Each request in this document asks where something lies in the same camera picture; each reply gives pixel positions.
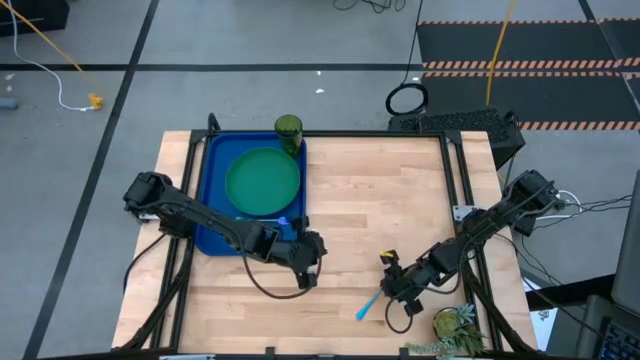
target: blue toothbrush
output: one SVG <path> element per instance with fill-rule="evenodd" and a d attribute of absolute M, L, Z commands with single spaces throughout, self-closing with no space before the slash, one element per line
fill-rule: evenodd
<path fill-rule="evenodd" d="M 360 311 L 356 313 L 356 320 L 360 321 L 364 319 L 364 316 L 367 315 L 369 308 L 371 307 L 371 305 L 373 305 L 374 302 L 376 302 L 376 300 L 378 299 L 378 296 L 380 296 L 381 293 L 382 293 L 382 288 L 378 289 L 378 292 L 376 292 L 376 294 L 373 295 L 371 300 L 367 301 L 367 303 L 364 304 L 362 309 L 360 309 Z"/>

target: green cup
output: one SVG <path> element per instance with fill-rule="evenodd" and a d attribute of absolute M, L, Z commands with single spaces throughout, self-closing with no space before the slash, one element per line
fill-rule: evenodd
<path fill-rule="evenodd" d="M 295 115 L 283 115 L 276 120 L 275 130 L 282 150 L 291 157 L 300 155 L 302 147 L 302 120 Z"/>

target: black tape line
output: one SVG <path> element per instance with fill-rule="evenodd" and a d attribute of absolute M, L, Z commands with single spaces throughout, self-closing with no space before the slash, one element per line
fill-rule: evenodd
<path fill-rule="evenodd" d="M 149 34 L 149 29 L 151 28 L 151 23 L 158 8 L 159 1 L 160 0 L 151 0 L 149 8 L 147 9 L 147 14 L 142 23 L 142 27 L 140 28 L 138 40 L 136 41 L 133 53 L 131 54 L 118 94 L 116 95 L 113 109 L 111 110 L 107 126 L 102 134 L 102 139 L 100 140 L 100 145 L 96 152 L 96 157 L 93 161 L 93 165 L 91 166 L 91 170 L 89 171 L 89 177 L 87 178 L 84 190 L 82 191 L 78 208 L 76 209 L 73 221 L 71 222 L 71 227 L 69 228 L 69 233 L 67 234 L 67 238 L 62 248 L 62 253 L 58 259 L 58 264 L 56 265 L 53 277 L 51 278 L 51 283 L 47 289 L 47 294 L 45 295 L 42 306 L 40 307 L 40 312 L 38 313 L 38 318 L 36 319 L 33 330 L 31 331 L 31 336 L 29 337 L 29 342 L 27 343 L 23 359 L 35 359 L 38 357 L 38 353 L 40 352 L 42 341 L 44 340 L 47 328 L 49 327 L 49 322 L 51 321 L 51 316 L 53 315 L 56 303 L 58 302 L 58 297 L 60 296 L 64 279 L 67 276 L 69 265 L 71 264 L 71 259 L 80 237 L 80 231 L 82 230 L 82 226 L 84 225 L 84 221 L 87 217 L 87 212 L 89 211 L 89 206 L 91 205 L 91 200 L 95 193 L 98 179 L 102 172 L 109 146 L 111 145 L 113 134 L 116 126 L 118 125 L 118 120 L 120 119 L 120 113 L 122 112 L 122 108 L 129 92 L 129 87 L 133 80 L 135 67 L 142 55 L 142 49 L 144 48 L 144 43 L 147 40 L 147 35 Z"/>
<path fill-rule="evenodd" d="M 596 17 L 593 16 L 593 11 L 591 10 L 591 6 L 589 6 L 587 0 L 578 0 L 578 2 L 580 3 L 580 7 L 582 8 L 584 17 L 586 17 L 587 20 L 595 20 Z"/>
<path fill-rule="evenodd" d="M 51 71 L 76 71 L 71 64 L 44 64 Z M 127 64 L 80 64 L 85 71 L 126 71 Z M 135 71 L 159 72 L 256 72 L 256 71 L 405 71 L 407 64 L 136 64 Z M 411 71 L 423 71 L 412 64 Z M 43 71 L 31 64 L 0 64 L 0 71 Z"/>

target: blue tray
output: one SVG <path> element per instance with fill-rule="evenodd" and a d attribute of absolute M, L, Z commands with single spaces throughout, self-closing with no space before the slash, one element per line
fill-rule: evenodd
<path fill-rule="evenodd" d="M 276 221 L 269 220 L 279 217 L 295 219 L 305 215 L 307 145 L 304 140 L 302 142 L 300 156 L 295 159 L 300 169 L 300 190 L 286 208 L 277 213 L 262 217 L 248 215 L 239 211 L 231 204 L 224 190 L 225 178 L 231 164 L 245 152 L 263 147 L 281 149 L 278 135 L 275 132 L 225 133 L 224 135 L 215 137 L 207 149 L 206 163 L 204 164 L 203 173 L 200 178 L 200 197 L 198 200 L 229 217 L 265 221 L 266 225 L 280 227 L 284 233 L 283 240 L 292 240 L 295 236 L 292 236 L 293 234 L 290 227 L 281 227 Z M 227 244 L 222 236 L 199 225 L 196 227 L 195 244 L 196 247 L 206 255 L 240 255 Z"/>

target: black floor mat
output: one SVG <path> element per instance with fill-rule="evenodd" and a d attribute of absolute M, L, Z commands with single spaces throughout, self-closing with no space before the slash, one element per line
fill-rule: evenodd
<path fill-rule="evenodd" d="M 603 19 L 600 26 L 617 59 L 640 65 L 640 19 Z"/>
<path fill-rule="evenodd" d="M 640 102 L 640 73 L 625 74 L 625 78 L 633 96 Z"/>
<path fill-rule="evenodd" d="M 427 68 L 454 68 L 456 62 L 493 57 L 502 22 L 422 22 L 418 41 Z M 614 58 L 595 21 L 516 21 L 509 23 L 500 50 L 503 66 L 524 68 L 613 68 Z"/>
<path fill-rule="evenodd" d="M 426 72 L 422 84 L 429 90 L 427 113 L 484 107 L 487 80 L 486 72 Z M 491 105 L 515 111 L 523 129 L 629 130 L 640 126 L 633 97 L 617 72 L 498 72 Z"/>

